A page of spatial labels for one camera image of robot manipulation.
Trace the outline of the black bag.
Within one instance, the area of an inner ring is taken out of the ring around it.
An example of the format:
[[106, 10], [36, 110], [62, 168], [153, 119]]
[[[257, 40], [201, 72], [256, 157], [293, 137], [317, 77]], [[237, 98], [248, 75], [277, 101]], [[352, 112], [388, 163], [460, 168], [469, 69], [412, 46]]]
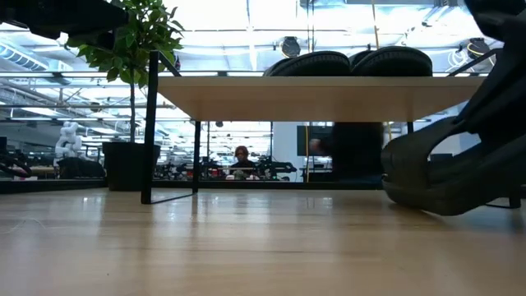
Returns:
[[69, 157], [58, 161], [60, 178], [104, 178], [103, 166], [92, 160]]

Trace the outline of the green plant in black pot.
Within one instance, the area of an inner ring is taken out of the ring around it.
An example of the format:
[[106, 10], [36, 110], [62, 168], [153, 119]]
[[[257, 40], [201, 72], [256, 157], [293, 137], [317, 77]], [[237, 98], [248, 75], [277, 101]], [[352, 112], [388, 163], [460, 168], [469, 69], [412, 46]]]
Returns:
[[114, 43], [108, 49], [93, 41], [69, 36], [67, 46], [78, 49], [90, 67], [106, 74], [106, 81], [117, 79], [130, 90], [130, 140], [103, 144], [108, 189], [139, 192], [142, 188], [144, 146], [136, 142], [136, 92], [149, 82], [150, 53], [158, 51], [174, 64], [176, 49], [181, 49], [182, 25], [174, 19], [163, 0], [112, 0], [128, 14], [127, 23], [113, 30]]

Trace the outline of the person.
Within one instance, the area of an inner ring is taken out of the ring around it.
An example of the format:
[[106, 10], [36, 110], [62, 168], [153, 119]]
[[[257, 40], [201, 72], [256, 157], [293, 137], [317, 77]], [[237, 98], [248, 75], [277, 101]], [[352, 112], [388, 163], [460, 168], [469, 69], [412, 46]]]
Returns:
[[384, 139], [383, 123], [334, 123], [329, 136], [311, 139], [309, 147], [331, 157], [336, 181], [378, 184]]
[[230, 166], [229, 174], [234, 180], [258, 180], [256, 164], [248, 159], [249, 152], [245, 146], [238, 146], [234, 151], [237, 160]]

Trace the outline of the black rubber slide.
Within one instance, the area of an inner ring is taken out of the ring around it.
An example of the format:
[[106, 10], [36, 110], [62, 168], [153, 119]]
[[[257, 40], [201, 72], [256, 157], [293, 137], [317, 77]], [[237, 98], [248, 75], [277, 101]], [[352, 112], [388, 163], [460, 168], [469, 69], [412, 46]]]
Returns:
[[432, 76], [432, 60], [419, 49], [388, 46], [348, 58], [353, 76]]
[[348, 57], [335, 51], [320, 51], [285, 58], [267, 70], [263, 76], [349, 76]]
[[388, 198], [452, 216], [526, 184], [526, 127], [485, 126], [475, 146], [447, 159], [430, 159], [431, 151], [444, 139], [467, 130], [465, 121], [449, 117], [390, 141], [381, 152]]

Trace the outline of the black metal rig frame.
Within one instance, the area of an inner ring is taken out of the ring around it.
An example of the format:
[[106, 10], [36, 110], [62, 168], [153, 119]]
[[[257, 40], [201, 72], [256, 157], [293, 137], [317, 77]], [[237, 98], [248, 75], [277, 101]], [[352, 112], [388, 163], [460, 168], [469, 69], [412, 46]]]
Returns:
[[[0, 194], [82, 190], [107, 187], [102, 179], [0, 181]], [[381, 190], [382, 183], [291, 183], [262, 181], [200, 181], [199, 189], [242, 190]]]

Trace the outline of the wooden shelf with black legs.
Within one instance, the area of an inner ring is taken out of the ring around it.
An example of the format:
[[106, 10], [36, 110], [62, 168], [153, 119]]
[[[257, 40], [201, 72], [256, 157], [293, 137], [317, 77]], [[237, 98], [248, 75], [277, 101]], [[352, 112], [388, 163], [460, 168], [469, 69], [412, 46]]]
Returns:
[[181, 76], [158, 73], [166, 57], [150, 54], [145, 146], [151, 147], [159, 96], [194, 121], [402, 122], [466, 104], [476, 76]]

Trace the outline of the black screen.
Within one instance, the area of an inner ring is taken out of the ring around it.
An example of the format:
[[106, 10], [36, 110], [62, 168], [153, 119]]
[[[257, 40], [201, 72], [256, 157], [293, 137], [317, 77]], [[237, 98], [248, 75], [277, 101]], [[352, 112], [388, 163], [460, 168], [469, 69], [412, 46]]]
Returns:
[[332, 126], [297, 126], [297, 156], [306, 156], [308, 142], [311, 139], [323, 139], [330, 136]]

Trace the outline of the black round ceiling fixture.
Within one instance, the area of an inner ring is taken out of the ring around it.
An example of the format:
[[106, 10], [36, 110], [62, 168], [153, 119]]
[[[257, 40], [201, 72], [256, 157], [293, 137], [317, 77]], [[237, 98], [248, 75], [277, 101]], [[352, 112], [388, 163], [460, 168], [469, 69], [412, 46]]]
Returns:
[[490, 51], [484, 38], [471, 38], [466, 46], [467, 54], [471, 59], [476, 59]]
[[280, 44], [280, 48], [286, 58], [295, 58], [301, 53], [301, 47], [294, 36], [286, 36]]

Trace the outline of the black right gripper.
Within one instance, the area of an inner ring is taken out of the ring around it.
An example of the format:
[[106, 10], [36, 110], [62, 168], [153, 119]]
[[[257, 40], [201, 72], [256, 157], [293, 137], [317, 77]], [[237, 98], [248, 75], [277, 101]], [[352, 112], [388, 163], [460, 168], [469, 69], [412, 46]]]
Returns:
[[482, 141], [511, 141], [526, 134], [526, 0], [464, 2], [479, 30], [506, 46], [455, 121]]

